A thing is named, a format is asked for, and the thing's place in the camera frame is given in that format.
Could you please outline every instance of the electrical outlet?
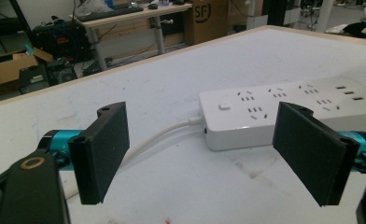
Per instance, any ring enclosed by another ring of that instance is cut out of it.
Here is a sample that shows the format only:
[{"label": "electrical outlet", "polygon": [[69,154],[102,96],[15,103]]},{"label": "electrical outlet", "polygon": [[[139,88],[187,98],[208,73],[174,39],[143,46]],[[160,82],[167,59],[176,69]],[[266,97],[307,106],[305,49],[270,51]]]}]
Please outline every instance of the electrical outlet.
[{"label": "electrical outlet", "polygon": [[271,145],[279,102],[302,105],[335,131],[366,132],[366,88],[344,77],[200,93],[212,150]]}]

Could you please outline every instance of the floor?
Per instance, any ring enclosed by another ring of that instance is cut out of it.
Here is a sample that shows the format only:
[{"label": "floor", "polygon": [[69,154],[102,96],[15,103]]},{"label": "floor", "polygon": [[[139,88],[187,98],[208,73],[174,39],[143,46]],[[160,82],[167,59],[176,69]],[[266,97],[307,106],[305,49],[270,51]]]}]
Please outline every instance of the floor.
[{"label": "floor", "polygon": [[[363,7],[356,7],[354,1],[353,4],[347,4],[344,7],[337,7],[334,6],[331,10],[331,15],[329,17],[329,22],[327,25],[327,28],[336,27],[341,24],[351,24],[360,22],[366,19]],[[300,30],[307,30],[307,31],[315,31],[316,25],[317,25],[317,18],[319,15],[319,11],[315,10],[313,14],[309,13],[302,13],[300,21],[297,22],[293,28],[300,29]],[[185,48],[186,45],[179,45],[176,47],[171,47],[166,49],[166,52],[174,51],[177,49]],[[131,57],[128,57],[126,59],[121,60],[120,62],[115,63],[113,66],[122,66],[128,63],[134,63],[143,59],[146,59],[147,57],[151,57],[151,53],[142,53],[137,54]],[[89,67],[94,61],[89,61],[85,63],[78,63],[75,65],[75,71],[78,77],[82,77],[83,71]],[[19,92],[12,92],[8,95],[2,95],[0,96],[0,101],[5,100],[11,97],[15,97],[17,95],[20,95]]]}]

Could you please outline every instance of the white power strip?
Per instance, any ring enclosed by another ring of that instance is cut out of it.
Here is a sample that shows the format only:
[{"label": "white power strip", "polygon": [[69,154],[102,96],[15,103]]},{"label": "white power strip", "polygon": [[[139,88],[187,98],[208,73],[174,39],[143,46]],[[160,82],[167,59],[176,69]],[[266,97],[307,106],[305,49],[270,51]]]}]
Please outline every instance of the white power strip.
[{"label": "white power strip", "polygon": [[271,145],[279,102],[302,105],[335,131],[366,132],[366,88],[342,77],[200,93],[211,150]]}]

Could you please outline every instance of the cardboard box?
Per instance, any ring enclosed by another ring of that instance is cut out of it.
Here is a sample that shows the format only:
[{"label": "cardboard box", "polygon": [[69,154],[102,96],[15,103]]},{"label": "cardboard box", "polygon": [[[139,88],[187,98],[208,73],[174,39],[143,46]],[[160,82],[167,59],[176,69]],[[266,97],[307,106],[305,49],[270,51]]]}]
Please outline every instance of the cardboard box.
[{"label": "cardboard box", "polygon": [[185,40],[189,45],[227,35],[228,0],[193,0],[192,8],[183,13]]},{"label": "cardboard box", "polygon": [[34,49],[34,56],[14,55],[13,60],[0,63],[0,85],[18,80],[20,70],[37,65],[39,63],[38,59],[49,62],[52,60],[52,55],[41,49]]}]

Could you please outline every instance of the white table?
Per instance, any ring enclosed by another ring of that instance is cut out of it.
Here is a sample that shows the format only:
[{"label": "white table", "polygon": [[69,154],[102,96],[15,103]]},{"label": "white table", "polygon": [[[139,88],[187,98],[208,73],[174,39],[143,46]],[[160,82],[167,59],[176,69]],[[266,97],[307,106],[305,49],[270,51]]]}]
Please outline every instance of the white table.
[{"label": "white table", "polygon": [[[264,27],[0,103],[0,173],[52,129],[85,129],[126,101],[131,146],[199,114],[198,93],[321,77],[366,86],[366,41]],[[62,173],[63,184],[75,183]],[[272,147],[206,148],[202,127],[169,134],[120,171],[105,202],[68,200],[73,223],[356,223],[366,175],[339,206],[318,207]]]},{"label": "white table", "polygon": [[[126,15],[104,18],[96,21],[85,21],[81,22],[84,27],[86,27],[91,35],[92,42],[95,46],[96,56],[101,66],[102,70],[105,71],[107,69],[107,65],[105,62],[106,57],[115,56],[117,52],[124,52],[124,50],[132,50],[143,47],[148,47],[148,43],[157,43],[159,54],[164,54],[164,45],[162,39],[162,28],[160,16],[168,15],[176,12],[186,11],[192,7],[192,4],[185,4],[183,6],[176,6],[170,4],[169,6],[159,6],[158,9],[148,9],[144,8],[143,11],[130,13]],[[155,21],[155,29],[154,31],[148,30],[151,32],[140,32],[132,35],[126,35],[120,38],[113,38],[108,40],[100,40],[96,33],[96,30],[110,24],[119,24],[119,22],[123,21],[135,21],[135,20],[143,20],[148,18],[154,18]],[[131,42],[130,47],[127,49],[127,43]]]}]

